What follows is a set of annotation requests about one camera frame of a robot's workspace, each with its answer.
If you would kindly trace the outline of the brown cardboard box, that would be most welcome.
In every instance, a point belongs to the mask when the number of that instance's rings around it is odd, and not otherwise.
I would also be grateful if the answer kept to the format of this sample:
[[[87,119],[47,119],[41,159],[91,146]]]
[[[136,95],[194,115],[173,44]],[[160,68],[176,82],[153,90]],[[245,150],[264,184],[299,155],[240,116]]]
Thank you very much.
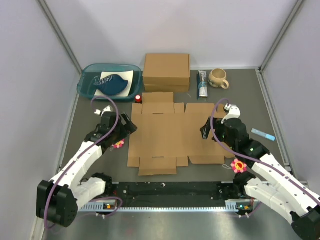
[[[224,164],[234,154],[200,129],[213,113],[214,103],[175,103],[172,92],[144,92],[133,103],[131,120],[137,130],[129,137],[128,167],[139,176],[175,175],[178,167]]]

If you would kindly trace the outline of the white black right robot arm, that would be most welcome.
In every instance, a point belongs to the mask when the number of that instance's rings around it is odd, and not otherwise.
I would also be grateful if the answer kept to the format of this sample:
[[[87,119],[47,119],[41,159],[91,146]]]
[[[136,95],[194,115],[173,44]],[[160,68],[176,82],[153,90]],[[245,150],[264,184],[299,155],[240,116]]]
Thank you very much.
[[[233,192],[257,199],[282,216],[302,240],[320,238],[320,196],[289,173],[259,141],[250,138],[238,118],[209,117],[200,129],[247,165],[252,172],[237,173]]]

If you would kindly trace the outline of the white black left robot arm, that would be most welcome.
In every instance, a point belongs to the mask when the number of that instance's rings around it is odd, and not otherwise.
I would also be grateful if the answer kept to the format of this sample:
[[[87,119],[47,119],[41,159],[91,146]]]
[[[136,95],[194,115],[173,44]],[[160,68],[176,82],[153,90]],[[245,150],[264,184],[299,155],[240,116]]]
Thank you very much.
[[[80,149],[65,167],[50,180],[37,186],[36,216],[53,224],[69,227],[78,211],[94,198],[109,198],[114,187],[110,178],[95,173],[86,182],[81,180],[91,166],[113,145],[134,133],[138,128],[124,112],[97,111],[101,122],[86,135]]]

